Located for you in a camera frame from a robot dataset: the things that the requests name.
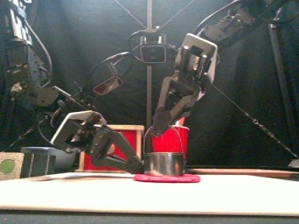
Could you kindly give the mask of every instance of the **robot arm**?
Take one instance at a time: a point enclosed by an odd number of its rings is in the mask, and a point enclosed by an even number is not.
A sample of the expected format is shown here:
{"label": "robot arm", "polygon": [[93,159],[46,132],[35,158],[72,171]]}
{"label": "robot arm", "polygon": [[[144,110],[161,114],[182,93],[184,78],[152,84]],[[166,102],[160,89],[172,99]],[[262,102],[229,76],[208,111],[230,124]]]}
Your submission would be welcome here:
{"label": "robot arm", "polygon": [[[78,91],[70,95],[58,87],[50,86],[49,69],[45,68],[31,46],[23,5],[22,0],[0,0],[0,38],[3,41],[6,62],[3,81],[11,101],[26,109],[42,112],[50,118],[51,126],[58,124],[50,139],[55,148],[66,153],[85,151],[94,166],[106,165],[130,173],[142,173],[142,162],[129,142],[120,132],[106,126],[101,114],[85,103],[84,93]],[[109,91],[106,83],[102,85],[97,88]],[[117,145],[126,160],[108,155],[112,144]]]}
{"label": "robot arm", "polygon": [[161,135],[181,117],[189,115],[194,102],[210,87],[214,76],[217,46],[186,34],[174,60],[174,73],[162,81],[153,115],[153,134]]}
{"label": "robot arm", "polygon": [[[153,115],[153,135],[160,136],[181,117],[192,111],[194,102],[204,96],[213,82],[217,52],[264,22],[290,0],[234,0],[200,23],[193,34],[186,34],[174,60],[174,73],[162,81]],[[226,16],[214,25],[212,17]]]}

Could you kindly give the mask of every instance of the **red box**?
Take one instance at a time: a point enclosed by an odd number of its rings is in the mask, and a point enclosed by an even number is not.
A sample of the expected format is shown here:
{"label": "red box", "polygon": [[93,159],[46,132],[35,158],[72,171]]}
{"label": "red box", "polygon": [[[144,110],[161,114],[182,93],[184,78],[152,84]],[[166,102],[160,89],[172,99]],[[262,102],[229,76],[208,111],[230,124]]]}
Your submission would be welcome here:
{"label": "red box", "polygon": [[[108,125],[108,127],[121,132],[126,141],[129,142],[134,153],[138,157],[141,157],[141,148],[142,148],[142,135],[144,135],[144,126],[141,125]],[[112,147],[108,151],[112,155],[126,159],[125,155],[122,154],[121,150],[112,144]],[[94,166],[90,163],[89,155],[85,152],[80,153],[78,156],[78,169],[76,172],[122,172],[118,169],[108,166]]]}

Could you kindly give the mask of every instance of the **pink coaster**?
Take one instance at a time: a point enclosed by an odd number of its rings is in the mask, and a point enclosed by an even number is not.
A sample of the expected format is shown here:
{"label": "pink coaster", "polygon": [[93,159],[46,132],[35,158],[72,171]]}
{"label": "pink coaster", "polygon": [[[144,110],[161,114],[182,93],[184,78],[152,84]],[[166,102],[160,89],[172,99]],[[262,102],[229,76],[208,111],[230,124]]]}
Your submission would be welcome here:
{"label": "pink coaster", "polygon": [[156,182],[156,183],[198,183],[201,177],[192,174],[182,174],[181,176],[150,176],[145,174],[136,174],[134,181]]}

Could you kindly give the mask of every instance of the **red cup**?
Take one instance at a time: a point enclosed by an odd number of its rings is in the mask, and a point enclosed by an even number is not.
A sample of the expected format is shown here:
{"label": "red cup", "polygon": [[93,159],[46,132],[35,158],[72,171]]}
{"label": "red cup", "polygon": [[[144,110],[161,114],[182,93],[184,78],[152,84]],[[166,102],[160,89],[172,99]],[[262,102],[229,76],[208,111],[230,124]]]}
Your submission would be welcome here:
{"label": "red cup", "polygon": [[160,136],[152,136],[152,152],[180,152],[186,158],[189,129],[173,125]]}

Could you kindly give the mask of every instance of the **white table surface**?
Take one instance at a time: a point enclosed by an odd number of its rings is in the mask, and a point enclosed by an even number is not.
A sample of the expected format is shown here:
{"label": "white table surface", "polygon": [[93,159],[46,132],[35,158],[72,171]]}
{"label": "white table surface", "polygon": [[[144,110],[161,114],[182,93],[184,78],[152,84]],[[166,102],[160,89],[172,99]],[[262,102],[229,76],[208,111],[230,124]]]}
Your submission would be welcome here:
{"label": "white table surface", "polygon": [[145,183],[129,174],[62,173],[0,181],[1,210],[299,217],[299,182],[200,175],[200,183]]}

